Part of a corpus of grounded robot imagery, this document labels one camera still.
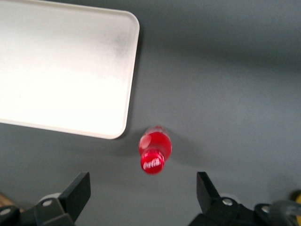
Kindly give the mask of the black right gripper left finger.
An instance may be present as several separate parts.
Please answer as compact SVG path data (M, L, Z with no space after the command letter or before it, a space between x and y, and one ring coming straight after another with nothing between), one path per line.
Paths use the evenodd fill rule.
M91 196L90 174L81 172L58 197L43 198L26 211L0 208L2 226L74 226Z

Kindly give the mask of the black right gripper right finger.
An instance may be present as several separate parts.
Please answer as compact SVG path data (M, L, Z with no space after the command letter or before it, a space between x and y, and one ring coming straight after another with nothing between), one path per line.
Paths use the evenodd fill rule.
M220 196L206 172L196 176L197 199L201 208L190 226L288 226L288 200L259 203L253 210L234 199Z

